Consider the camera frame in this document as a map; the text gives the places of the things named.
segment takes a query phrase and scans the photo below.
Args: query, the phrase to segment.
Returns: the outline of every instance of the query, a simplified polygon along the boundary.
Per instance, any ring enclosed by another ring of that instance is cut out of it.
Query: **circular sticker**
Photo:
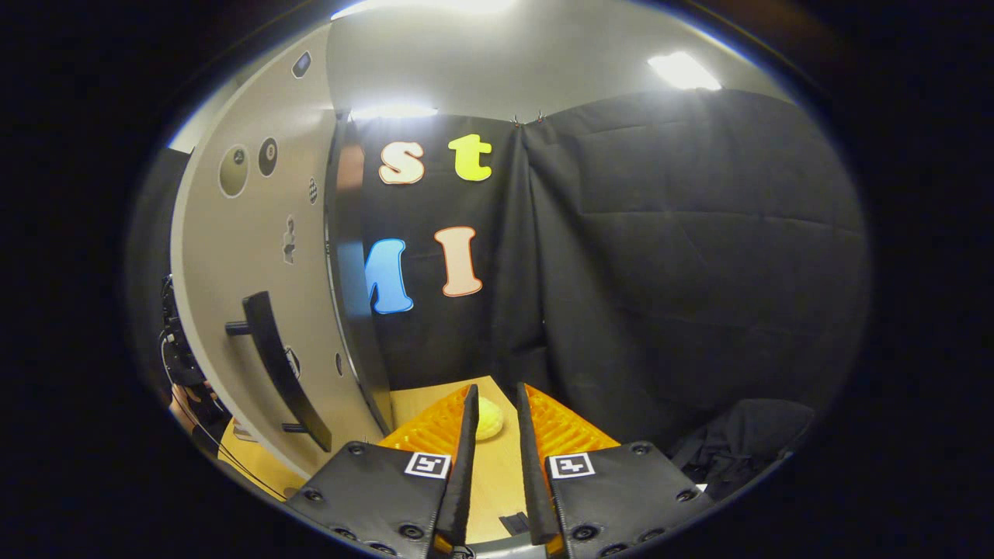
[[[218,166],[218,185],[227,198],[235,198],[245,190],[249,179],[248,152],[243,145],[232,146]]]
[[[272,174],[273,169],[276,168],[276,157],[278,155],[279,149],[276,147],[276,140],[266,138],[258,151],[258,170],[262,173],[263,177]]]

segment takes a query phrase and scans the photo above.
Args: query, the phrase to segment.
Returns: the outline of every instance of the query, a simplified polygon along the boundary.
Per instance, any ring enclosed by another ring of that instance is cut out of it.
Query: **black handle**
[[[228,335],[251,334],[265,372],[269,374],[269,380],[290,413],[300,422],[299,433],[307,433],[322,451],[330,453],[331,432],[317,415],[286,360],[283,342],[276,329],[276,318],[272,315],[269,291],[260,291],[242,299],[242,307],[246,312],[246,321],[225,324],[225,332]]]

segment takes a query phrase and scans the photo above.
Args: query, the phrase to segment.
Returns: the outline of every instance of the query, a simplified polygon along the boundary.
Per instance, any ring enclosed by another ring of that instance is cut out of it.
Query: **black curtain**
[[[493,145],[468,182],[448,141]],[[754,93],[626,95],[516,127],[361,123],[364,245],[407,243],[414,308],[375,314],[391,388],[524,381],[621,441],[671,444],[744,398],[823,410],[869,296],[855,187],[795,105]],[[416,141],[426,172],[384,184]],[[483,289],[446,297],[445,227],[476,231]]]

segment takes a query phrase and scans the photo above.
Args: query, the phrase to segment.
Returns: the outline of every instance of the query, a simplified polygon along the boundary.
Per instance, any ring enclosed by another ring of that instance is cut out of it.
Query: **black backdrop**
[[[366,254],[399,238],[405,312],[375,314],[393,389],[490,374],[551,393],[622,441],[668,446],[743,398],[817,411],[841,386],[870,292],[859,200],[802,109],[754,93],[653,92],[515,127],[361,121]],[[484,181],[450,140],[492,144]],[[384,183],[392,141],[424,150]],[[435,231],[469,226],[483,289],[442,294]]]
[[[877,271],[866,342],[804,452],[666,552],[989,556],[989,499],[973,481],[989,474],[989,437],[977,436],[989,423],[978,421],[989,407],[990,355],[980,349],[990,331],[990,138],[980,125],[989,90],[977,69],[990,19],[937,3],[799,3],[813,16],[774,0],[680,5],[789,71],[735,22],[820,84],[794,75],[860,178]],[[27,196],[4,207],[18,320],[6,338],[16,348],[6,402],[18,421],[8,424],[5,505],[16,544],[33,556],[342,552],[227,481],[169,423],[137,379],[114,292],[130,193],[188,113],[177,106],[344,4],[12,11],[5,40],[20,31],[24,41],[8,61],[17,77],[9,184]]]

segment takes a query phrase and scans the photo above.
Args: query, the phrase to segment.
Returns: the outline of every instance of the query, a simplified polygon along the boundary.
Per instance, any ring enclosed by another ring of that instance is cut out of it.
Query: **table surface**
[[[400,426],[459,387],[474,383],[479,387],[480,396],[490,400],[504,412],[504,428],[495,437],[476,444],[469,521],[466,525],[467,543],[509,537],[510,534],[500,523],[499,517],[525,510],[517,410],[489,376],[423,388],[396,390],[390,395],[394,405],[394,420],[396,425]],[[229,422],[225,429],[222,445],[252,474],[287,497],[290,496],[288,492],[293,493],[304,485],[305,479],[290,471],[262,445],[236,438],[234,422]],[[219,454],[219,458],[244,472],[224,454]],[[249,480],[277,499],[285,500],[281,495],[262,486],[257,480],[251,477]]]

